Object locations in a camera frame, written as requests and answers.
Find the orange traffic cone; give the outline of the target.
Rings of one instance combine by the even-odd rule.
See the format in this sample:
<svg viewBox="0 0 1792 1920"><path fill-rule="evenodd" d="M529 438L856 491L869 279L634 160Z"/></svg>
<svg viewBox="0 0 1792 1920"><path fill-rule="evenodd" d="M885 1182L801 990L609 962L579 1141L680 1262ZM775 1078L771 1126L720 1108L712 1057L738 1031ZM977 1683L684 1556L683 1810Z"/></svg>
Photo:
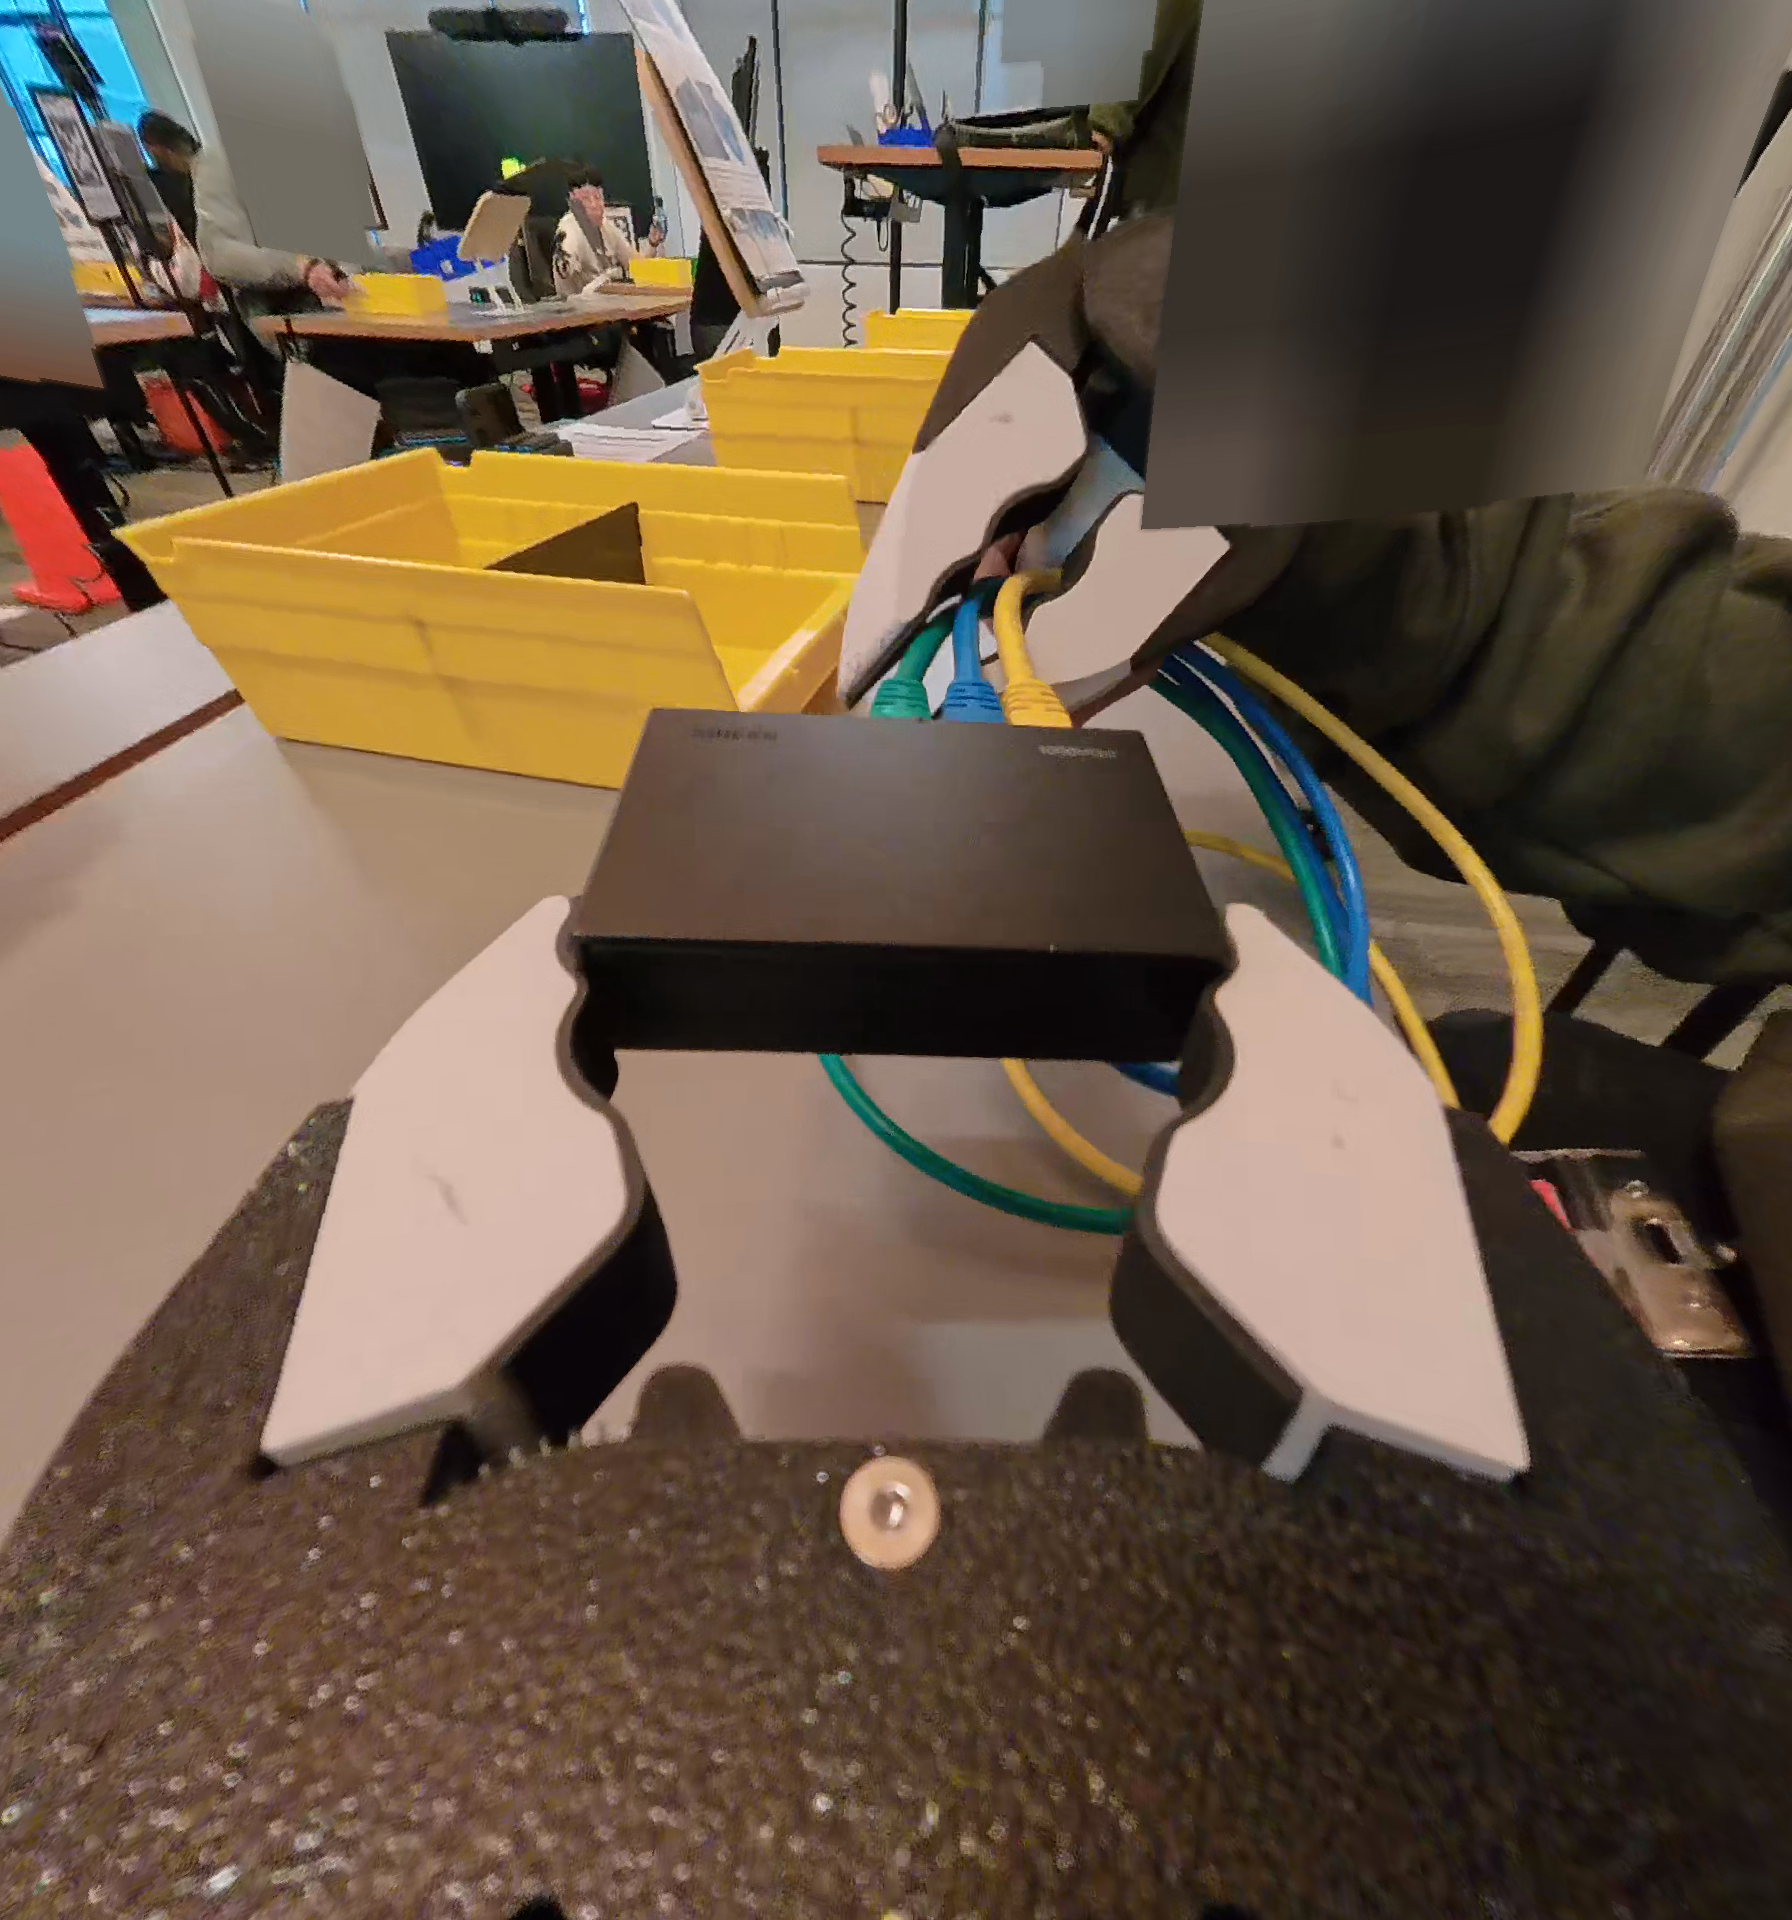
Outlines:
<svg viewBox="0 0 1792 1920"><path fill-rule="evenodd" d="M16 433L0 435L0 516L28 575L16 602L36 612L86 614L116 607L119 588L40 455Z"/></svg>

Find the black network switch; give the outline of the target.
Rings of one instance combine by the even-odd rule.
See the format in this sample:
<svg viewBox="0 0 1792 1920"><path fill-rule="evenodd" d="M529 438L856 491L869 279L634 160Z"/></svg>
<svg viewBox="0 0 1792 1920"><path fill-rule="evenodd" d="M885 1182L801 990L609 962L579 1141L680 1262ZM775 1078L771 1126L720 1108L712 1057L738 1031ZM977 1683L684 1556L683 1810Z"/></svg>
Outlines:
<svg viewBox="0 0 1792 1920"><path fill-rule="evenodd" d="M1238 964L1139 733L678 708L570 941L592 1056L1161 1064Z"/></svg>

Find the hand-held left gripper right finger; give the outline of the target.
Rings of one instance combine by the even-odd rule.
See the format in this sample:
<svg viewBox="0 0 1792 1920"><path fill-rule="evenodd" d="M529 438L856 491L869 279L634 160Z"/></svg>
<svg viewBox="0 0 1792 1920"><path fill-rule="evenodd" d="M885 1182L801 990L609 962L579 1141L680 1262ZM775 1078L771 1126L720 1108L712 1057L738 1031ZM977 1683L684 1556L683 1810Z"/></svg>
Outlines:
<svg viewBox="0 0 1792 1920"><path fill-rule="evenodd" d="M1282 1483L1336 1437L1484 1483L1532 1452L1449 1118L1390 1026L1263 913L1183 1051L1108 1323L1207 1454Z"/></svg>

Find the wooden clipboard with sheet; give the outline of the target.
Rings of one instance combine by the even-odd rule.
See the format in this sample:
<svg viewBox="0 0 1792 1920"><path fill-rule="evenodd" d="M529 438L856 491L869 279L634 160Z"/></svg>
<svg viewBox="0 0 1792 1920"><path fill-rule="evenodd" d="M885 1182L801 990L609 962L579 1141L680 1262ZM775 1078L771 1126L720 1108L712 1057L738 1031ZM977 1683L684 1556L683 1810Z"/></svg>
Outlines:
<svg viewBox="0 0 1792 1920"><path fill-rule="evenodd" d="M618 8L636 44L641 97L738 311L786 319L807 301L807 282L728 92L678 5Z"/></svg>

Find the black standing desk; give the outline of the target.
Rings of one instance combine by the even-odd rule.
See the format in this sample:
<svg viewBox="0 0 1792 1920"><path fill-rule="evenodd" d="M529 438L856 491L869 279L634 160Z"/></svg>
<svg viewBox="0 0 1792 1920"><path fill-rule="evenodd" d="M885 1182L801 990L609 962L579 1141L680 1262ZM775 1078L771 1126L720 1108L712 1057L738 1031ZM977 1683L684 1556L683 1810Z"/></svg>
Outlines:
<svg viewBox="0 0 1792 1920"><path fill-rule="evenodd" d="M818 161L852 183L846 219L904 222L899 205L937 207L942 215L939 303L971 310L985 291L983 230L990 208L1029 205L1050 194L1085 194L1107 164L1096 148L947 148L887 143L833 143Z"/></svg>

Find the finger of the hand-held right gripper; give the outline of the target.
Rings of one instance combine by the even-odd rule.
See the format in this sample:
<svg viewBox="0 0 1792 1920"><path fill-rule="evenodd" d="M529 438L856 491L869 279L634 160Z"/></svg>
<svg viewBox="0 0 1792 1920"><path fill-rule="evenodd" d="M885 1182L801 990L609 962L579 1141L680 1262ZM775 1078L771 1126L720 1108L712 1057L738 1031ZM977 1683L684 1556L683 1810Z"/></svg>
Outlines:
<svg viewBox="0 0 1792 1920"><path fill-rule="evenodd" d="M1067 714L1093 714L1134 682L1134 663L1217 570L1217 527L1147 529L1142 495L1119 495L1027 612L1027 663Z"/></svg>
<svg viewBox="0 0 1792 1920"><path fill-rule="evenodd" d="M1076 477L1085 425L1072 377L1022 349L893 483L843 618L836 699L859 708L928 615L958 596L1020 512L1050 505Z"/></svg>

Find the grey cardboard sheet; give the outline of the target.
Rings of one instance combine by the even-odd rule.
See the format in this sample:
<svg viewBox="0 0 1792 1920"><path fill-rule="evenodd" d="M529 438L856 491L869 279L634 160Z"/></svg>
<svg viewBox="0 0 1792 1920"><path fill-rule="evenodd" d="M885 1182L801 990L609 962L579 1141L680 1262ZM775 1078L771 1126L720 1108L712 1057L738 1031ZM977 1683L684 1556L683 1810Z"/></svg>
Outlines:
<svg viewBox="0 0 1792 1920"><path fill-rule="evenodd" d="M319 479L368 464L375 455L382 410L375 397L284 360L278 431L278 483Z"/></svg>

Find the wooden work table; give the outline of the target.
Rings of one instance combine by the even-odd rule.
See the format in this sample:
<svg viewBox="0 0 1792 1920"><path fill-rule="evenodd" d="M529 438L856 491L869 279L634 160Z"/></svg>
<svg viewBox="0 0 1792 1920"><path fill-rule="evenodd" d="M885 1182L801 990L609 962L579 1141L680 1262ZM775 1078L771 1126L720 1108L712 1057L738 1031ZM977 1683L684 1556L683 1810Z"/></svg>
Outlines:
<svg viewBox="0 0 1792 1920"><path fill-rule="evenodd" d="M254 333L287 347L308 342L370 342L377 347L454 347L492 353L556 341L606 325L631 327L684 317L691 295L667 288L613 288L579 300L536 301L515 307L445 303L414 319L323 307L302 317L259 317Z"/></svg>

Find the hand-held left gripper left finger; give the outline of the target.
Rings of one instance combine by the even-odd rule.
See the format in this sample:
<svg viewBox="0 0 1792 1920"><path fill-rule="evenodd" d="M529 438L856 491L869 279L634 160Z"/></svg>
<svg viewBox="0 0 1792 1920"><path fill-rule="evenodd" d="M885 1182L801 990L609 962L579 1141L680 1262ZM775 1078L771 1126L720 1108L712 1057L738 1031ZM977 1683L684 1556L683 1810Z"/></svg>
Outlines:
<svg viewBox="0 0 1792 1920"><path fill-rule="evenodd" d="M455 1428L578 1442L669 1328L636 1141L576 1059L576 900L546 896L352 1089L259 1455L293 1471Z"/></svg>

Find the metal clamp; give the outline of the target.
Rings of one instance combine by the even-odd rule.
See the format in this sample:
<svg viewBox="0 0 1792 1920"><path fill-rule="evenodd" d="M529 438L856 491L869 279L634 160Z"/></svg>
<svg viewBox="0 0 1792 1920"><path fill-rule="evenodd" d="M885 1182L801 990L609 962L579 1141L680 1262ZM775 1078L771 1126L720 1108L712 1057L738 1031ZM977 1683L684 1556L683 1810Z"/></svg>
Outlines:
<svg viewBox="0 0 1792 1920"><path fill-rule="evenodd" d="M1740 1361L1755 1343L1721 1281L1723 1258L1632 1151L1548 1148L1515 1158L1655 1353Z"/></svg>

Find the person's olive jacket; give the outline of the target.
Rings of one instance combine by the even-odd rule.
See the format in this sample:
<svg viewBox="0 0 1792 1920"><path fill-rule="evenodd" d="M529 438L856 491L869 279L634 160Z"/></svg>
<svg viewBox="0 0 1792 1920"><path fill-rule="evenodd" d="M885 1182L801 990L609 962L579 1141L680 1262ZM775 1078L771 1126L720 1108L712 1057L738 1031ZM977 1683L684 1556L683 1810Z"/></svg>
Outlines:
<svg viewBox="0 0 1792 1920"><path fill-rule="evenodd" d="M1137 97L1089 112L1112 166L1108 228L1067 241L983 300L913 451L926 451L1022 349L1036 347L1072 379L1089 430L1129 468L1146 471L1202 13L1200 2L1156 7Z"/></svg>

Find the black wall monitor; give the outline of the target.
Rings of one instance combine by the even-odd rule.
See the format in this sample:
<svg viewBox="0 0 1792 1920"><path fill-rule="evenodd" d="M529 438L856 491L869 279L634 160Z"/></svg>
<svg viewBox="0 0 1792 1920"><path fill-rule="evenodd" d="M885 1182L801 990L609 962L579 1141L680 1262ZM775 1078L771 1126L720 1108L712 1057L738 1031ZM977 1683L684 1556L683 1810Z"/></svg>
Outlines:
<svg viewBox="0 0 1792 1920"><path fill-rule="evenodd" d="M586 164L609 205L644 232L655 211L647 134L629 36L463 42L387 33L420 176L417 211L463 228L502 164Z"/></svg>

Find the person's right forearm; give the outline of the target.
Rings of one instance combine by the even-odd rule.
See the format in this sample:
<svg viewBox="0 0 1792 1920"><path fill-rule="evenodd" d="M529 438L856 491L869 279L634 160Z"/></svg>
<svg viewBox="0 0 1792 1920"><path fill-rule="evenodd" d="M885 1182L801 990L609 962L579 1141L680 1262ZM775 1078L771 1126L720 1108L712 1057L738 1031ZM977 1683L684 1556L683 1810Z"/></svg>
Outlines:
<svg viewBox="0 0 1792 1920"><path fill-rule="evenodd" d="M1792 986L1792 539L1689 490L1230 527L1131 658L1224 637L1499 883L1695 986Z"/></svg>

